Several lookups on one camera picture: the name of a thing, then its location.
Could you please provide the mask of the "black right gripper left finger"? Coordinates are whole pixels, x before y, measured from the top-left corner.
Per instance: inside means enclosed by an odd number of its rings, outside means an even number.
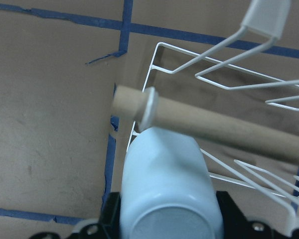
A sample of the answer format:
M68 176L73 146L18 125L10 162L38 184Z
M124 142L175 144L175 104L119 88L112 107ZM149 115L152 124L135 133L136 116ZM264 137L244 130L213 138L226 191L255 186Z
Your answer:
M120 193L111 192L107 197L99 219L99 224L106 239L118 239L120 237L120 209Z

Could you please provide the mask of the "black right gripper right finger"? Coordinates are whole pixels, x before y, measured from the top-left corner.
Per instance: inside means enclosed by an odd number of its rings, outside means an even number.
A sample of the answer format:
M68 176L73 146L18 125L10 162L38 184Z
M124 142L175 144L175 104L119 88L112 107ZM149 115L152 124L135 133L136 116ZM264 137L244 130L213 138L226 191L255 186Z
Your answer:
M248 221L227 191L217 191L216 198L224 224L225 239L246 239Z

